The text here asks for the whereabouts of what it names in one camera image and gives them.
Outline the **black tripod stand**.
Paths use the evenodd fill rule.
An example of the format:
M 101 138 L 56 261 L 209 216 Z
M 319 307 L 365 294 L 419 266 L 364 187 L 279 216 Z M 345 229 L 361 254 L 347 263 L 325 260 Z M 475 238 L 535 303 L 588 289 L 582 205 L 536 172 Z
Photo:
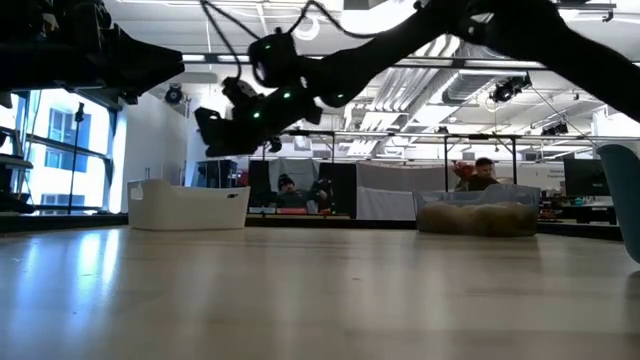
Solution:
M 74 125 L 76 126 L 76 133 L 75 133 L 74 144 L 73 144 L 70 189 L 69 189 L 69 198 L 67 203 L 68 215 L 71 215 L 73 212 L 73 191 L 74 191 L 76 163 L 77 163 L 77 156 L 78 156 L 78 141 L 79 141 L 79 134 L 80 134 L 80 124 L 84 121 L 84 107 L 85 107 L 85 104 L 83 102 L 79 102 L 78 109 L 74 115 Z

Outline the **person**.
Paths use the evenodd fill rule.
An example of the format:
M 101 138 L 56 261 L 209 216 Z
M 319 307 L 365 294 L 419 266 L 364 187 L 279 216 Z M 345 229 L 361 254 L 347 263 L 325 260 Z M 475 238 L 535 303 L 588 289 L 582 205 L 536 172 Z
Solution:
M 329 211 L 332 207 L 332 183 L 328 179 L 319 179 L 309 190 L 300 190 L 288 174 L 281 174 L 278 189 L 275 204 L 279 209 L 304 209 L 317 214 Z
M 481 157 L 473 164 L 474 174 L 466 181 L 459 179 L 455 186 L 455 191 L 484 191 L 490 185 L 498 184 L 494 178 L 494 162 L 486 157 Z

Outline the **white plastic basket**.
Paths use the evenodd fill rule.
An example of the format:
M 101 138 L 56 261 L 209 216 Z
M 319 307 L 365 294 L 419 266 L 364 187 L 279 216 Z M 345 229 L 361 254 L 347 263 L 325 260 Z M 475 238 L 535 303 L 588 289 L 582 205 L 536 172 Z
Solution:
M 175 186 L 160 179 L 130 181 L 128 222 L 150 231 L 242 229 L 250 190 Z

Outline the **black partition panel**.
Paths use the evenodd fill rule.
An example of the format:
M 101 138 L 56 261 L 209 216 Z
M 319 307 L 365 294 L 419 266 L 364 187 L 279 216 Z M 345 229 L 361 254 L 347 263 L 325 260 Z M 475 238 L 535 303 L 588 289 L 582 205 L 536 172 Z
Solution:
M 273 199 L 269 176 L 269 162 L 249 162 L 248 185 L 250 187 L 249 206 L 268 207 Z
M 332 183 L 335 212 L 357 216 L 357 172 L 354 163 L 321 163 L 319 176 Z

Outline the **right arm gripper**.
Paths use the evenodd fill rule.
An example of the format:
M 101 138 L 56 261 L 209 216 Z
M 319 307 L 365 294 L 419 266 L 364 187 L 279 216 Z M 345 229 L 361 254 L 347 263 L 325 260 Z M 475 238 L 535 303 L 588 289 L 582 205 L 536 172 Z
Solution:
M 195 110 L 207 157 L 248 155 L 299 120 L 318 123 L 323 110 L 300 84 L 278 88 L 265 96 L 247 82 L 233 77 L 223 81 L 222 93 L 233 107 L 232 119 L 204 107 Z

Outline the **silver ceiling duct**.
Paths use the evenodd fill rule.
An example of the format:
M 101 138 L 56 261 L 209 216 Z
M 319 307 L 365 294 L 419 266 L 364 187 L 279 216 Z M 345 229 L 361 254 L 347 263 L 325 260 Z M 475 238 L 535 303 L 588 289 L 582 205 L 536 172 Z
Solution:
M 483 47 L 467 44 L 452 35 L 442 35 L 413 53 L 415 57 L 460 57 L 502 59 Z M 489 70 L 452 68 L 396 68 L 385 72 L 370 110 L 417 112 L 429 104 L 462 104 L 496 77 Z

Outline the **black background rig frame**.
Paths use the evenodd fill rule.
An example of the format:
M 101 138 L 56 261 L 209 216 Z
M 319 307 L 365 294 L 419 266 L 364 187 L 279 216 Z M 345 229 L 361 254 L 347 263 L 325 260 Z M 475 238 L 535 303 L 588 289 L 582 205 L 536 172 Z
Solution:
M 523 135 L 517 135 L 517 134 L 481 134 L 481 133 L 474 133 L 474 134 L 444 134 L 444 133 L 438 133 L 438 134 L 429 134 L 429 133 L 405 133 L 405 132 L 389 132 L 389 131 L 385 131 L 385 132 L 364 132 L 364 131 L 329 131 L 329 130 L 283 130 L 281 132 L 281 135 L 287 135 L 287 136 L 306 136 L 306 137 L 310 137 L 312 135 L 318 135 L 318 136 L 329 136 L 332 138 L 332 141 L 335 141 L 335 139 L 339 136 L 344 136 L 344 137 L 354 137 L 354 138 L 364 138 L 366 140 L 369 139 L 385 139 L 385 138 L 395 138 L 395 137 L 402 137 L 402 138 L 433 138 L 433 139 L 440 139 L 442 141 L 442 144 L 444 146 L 444 166 L 445 166 L 445 170 L 444 170 L 444 187 L 445 187 L 445 191 L 448 192 L 449 191 L 449 185 L 448 185 L 448 181 L 449 181 L 449 174 L 448 174 L 448 166 L 449 166 L 449 157 L 448 157 L 448 153 L 450 151 L 450 149 L 448 148 L 449 145 L 449 140 L 450 139 L 467 139 L 467 140 L 503 140 L 503 139 L 508 139 L 511 144 L 509 146 L 507 146 L 507 149 L 511 151 L 512 154 L 512 180 L 514 184 L 518 183 L 518 171 L 517 171 L 517 159 L 516 159 L 516 146 L 517 146 L 517 141 L 519 139 L 523 139 L 524 136 Z

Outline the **cluttered background desk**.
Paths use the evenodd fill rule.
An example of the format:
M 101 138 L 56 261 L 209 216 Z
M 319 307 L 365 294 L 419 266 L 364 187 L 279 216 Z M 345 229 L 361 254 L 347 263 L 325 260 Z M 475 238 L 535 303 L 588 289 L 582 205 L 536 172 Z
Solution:
M 577 224 L 618 223 L 611 197 L 542 197 L 538 220 Z

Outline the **white fabric partition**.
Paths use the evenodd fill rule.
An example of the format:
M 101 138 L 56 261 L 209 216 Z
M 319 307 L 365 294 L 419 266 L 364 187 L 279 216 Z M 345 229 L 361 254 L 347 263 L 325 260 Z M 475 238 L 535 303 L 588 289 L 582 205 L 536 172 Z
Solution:
M 356 218 L 415 219 L 414 191 L 443 191 L 443 166 L 407 166 L 379 162 L 356 164 Z

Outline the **blue translucent plastic basket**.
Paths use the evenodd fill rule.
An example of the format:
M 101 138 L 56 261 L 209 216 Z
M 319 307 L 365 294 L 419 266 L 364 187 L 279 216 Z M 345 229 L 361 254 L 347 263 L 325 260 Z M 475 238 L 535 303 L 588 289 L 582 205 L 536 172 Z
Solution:
M 602 161 L 625 249 L 640 264 L 640 158 L 618 144 L 600 146 L 597 154 Z

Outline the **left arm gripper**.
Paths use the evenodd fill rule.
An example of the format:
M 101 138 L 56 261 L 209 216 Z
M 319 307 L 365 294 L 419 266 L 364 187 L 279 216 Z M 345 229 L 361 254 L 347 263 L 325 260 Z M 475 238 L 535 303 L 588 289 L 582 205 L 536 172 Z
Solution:
M 107 88 L 129 105 L 147 91 L 184 72 L 182 54 L 138 41 L 112 21 L 104 0 L 51 0 L 58 37 L 88 57 L 106 76 Z

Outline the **black background monitor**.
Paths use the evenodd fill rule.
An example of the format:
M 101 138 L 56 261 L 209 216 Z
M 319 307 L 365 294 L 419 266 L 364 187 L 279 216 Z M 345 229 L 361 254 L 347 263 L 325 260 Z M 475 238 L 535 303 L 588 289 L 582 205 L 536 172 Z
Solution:
M 609 196 L 602 166 L 597 159 L 565 159 L 565 189 L 568 196 Z

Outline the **large window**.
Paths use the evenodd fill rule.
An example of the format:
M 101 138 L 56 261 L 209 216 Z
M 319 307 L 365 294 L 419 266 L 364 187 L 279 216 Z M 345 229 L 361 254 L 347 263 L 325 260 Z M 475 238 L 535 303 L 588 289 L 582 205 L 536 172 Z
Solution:
M 68 215 L 74 115 L 83 102 L 72 214 L 109 204 L 115 113 L 62 89 L 10 94 L 0 105 L 0 191 L 36 208 L 37 215 Z

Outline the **grey translucent plastic basket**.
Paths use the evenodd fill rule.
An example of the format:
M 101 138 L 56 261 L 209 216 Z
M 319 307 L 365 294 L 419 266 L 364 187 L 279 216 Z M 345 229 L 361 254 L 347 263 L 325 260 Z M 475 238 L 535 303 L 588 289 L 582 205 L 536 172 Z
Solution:
M 415 219 L 418 212 L 428 204 L 444 203 L 453 205 L 460 209 L 469 205 L 501 205 L 507 202 L 521 203 L 537 210 L 539 214 L 539 197 L 540 190 L 536 187 L 513 185 L 513 184 L 494 184 L 487 187 L 484 191 L 467 191 L 467 192 L 417 192 L 413 193 L 415 206 Z M 469 235 L 464 232 L 449 235 Z

